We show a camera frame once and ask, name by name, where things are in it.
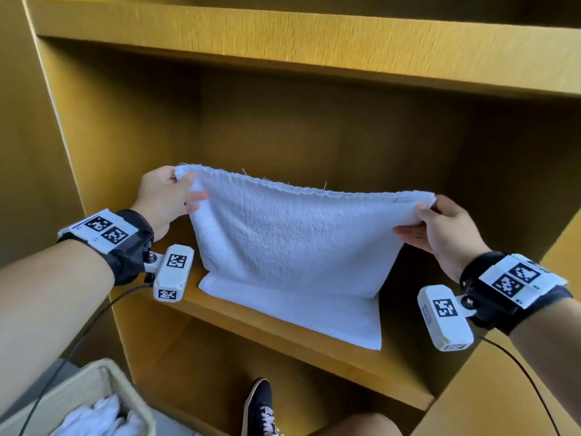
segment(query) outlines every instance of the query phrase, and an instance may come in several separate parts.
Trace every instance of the wicker basket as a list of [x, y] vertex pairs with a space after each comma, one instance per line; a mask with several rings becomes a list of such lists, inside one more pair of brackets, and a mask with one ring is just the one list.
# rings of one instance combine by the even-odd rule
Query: wicker basket
[[[155, 420], [149, 407], [111, 359], [101, 359], [85, 366], [50, 390], [34, 412], [25, 436], [48, 436], [62, 424], [69, 412], [81, 405], [92, 406], [113, 393], [119, 395], [122, 410], [134, 410], [143, 418], [147, 430], [142, 436], [155, 436]], [[0, 436], [18, 436], [33, 405], [29, 404], [0, 425]]]

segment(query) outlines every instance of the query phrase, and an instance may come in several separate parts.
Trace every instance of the yellow wooden cabinet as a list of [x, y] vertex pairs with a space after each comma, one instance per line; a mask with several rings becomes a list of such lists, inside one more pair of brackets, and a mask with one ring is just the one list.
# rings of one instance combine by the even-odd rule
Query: yellow wooden cabinet
[[[581, 295], [579, 7], [0, 0], [0, 259], [131, 205], [143, 173], [186, 162], [331, 190], [446, 193], [490, 246], [544, 257]], [[195, 248], [188, 219], [155, 248], [174, 242]], [[205, 272], [196, 259], [175, 305], [146, 291], [117, 304], [77, 361], [116, 359], [151, 404], [209, 435], [238, 433], [258, 376], [290, 436], [371, 410], [415, 436], [552, 434], [497, 349], [433, 349], [415, 296], [451, 283], [421, 251], [405, 247], [382, 288], [377, 352], [212, 298], [197, 287]], [[562, 434], [580, 435], [543, 392]]]

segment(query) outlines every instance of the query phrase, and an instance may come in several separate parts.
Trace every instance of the floor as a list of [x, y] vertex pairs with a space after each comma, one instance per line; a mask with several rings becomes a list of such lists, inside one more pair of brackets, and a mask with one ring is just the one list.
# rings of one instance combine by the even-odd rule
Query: floor
[[[62, 360], [58, 360], [51, 367], [49, 367], [47, 371], [43, 373], [43, 375], [40, 376], [40, 378], [28, 390], [26, 390], [20, 398], [18, 398], [12, 407], [10, 407], [6, 413], [0, 416], [0, 423], [36, 399], [44, 385], [48, 382], [49, 378], [61, 362]], [[66, 363], [61, 370], [61, 373], [59, 373], [57, 376], [55, 385], [60, 384], [62, 381], [77, 373], [78, 371], [79, 368], [77, 366]], [[158, 436], [202, 436], [200, 433], [186, 428], [185, 426], [179, 424], [171, 418], [168, 418], [166, 415], [160, 413], [157, 410], [152, 409], [151, 411], [157, 422]]]

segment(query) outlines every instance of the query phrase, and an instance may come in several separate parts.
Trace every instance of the wooden shelf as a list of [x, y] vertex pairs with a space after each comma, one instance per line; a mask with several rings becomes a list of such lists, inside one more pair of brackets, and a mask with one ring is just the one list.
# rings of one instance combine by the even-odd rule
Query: wooden shelf
[[40, 36], [465, 91], [581, 94], [581, 30], [27, 0]]
[[[157, 310], [166, 309], [157, 304]], [[349, 381], [191, 318], [151, 369], [135, 379], [140, 393], [228, 434], [239, 434], [253, 380], [271, 381], [277, 424], [311, 434], [369, 406], [374, 395]]]
[[[154, 249], [160, 253], [165, 252], [173, 243], [193, 245], [196, 248], [193, 229], [187, 225], [189, 219], [179, 220], [163, 240], [155, 243]], [[424, 379], [409, 363], [411, 357], [404, 353], [401, 343], [396, 342], [386, 330], [392, 329], [387, 326], [389, 318], [382, 323], [384, 333], [381, 351], [370, 351], [212, 297], [198, 288], [206, 273], [196, 252], [184, 298], [178, 303], [167, 303], [167, 306], [417, 409], [427, 410], [433, 402], [434, 397]], [[149, 291], [141, 293], [152, 299]]]

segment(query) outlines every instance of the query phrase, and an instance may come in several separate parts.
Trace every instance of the knee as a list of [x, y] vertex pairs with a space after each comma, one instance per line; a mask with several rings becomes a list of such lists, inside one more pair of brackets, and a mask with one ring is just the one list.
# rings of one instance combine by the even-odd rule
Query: knee
[[380, 413], [361, 413], [348, 419], [354, 436], [402, 436], [397, 425]]

